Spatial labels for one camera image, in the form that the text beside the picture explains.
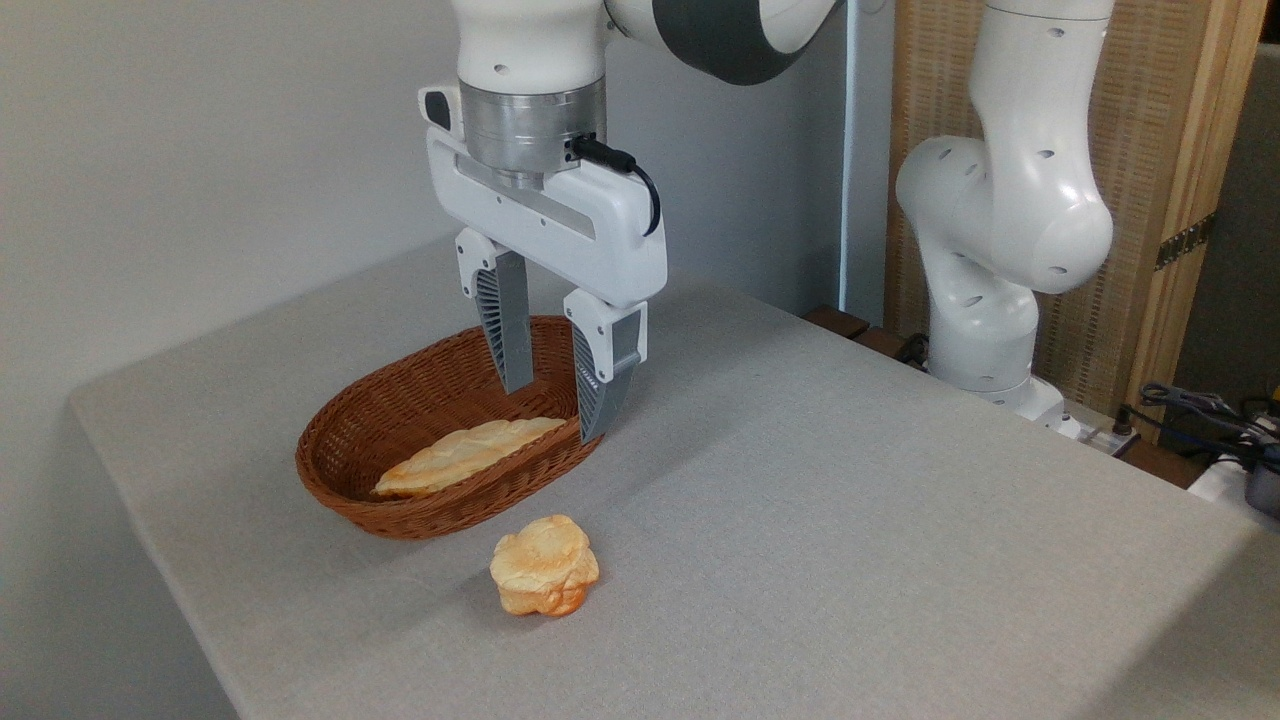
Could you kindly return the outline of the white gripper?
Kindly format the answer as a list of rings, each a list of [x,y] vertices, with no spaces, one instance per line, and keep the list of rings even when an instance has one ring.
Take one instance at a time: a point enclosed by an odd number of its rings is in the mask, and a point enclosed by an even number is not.
[[[667,282],[664,231],[644,234],[652,222],[646,187],[588,163],[550,176],[540,190],[516,190],[438,127],[428,129],[426,146],[440,205],[475,229],[454,241],[460,279],[506,392],[534,380],[526,258],[581,288],[564,299],[580,437],[588,445],[604,436],[646,359],[641,301]]]

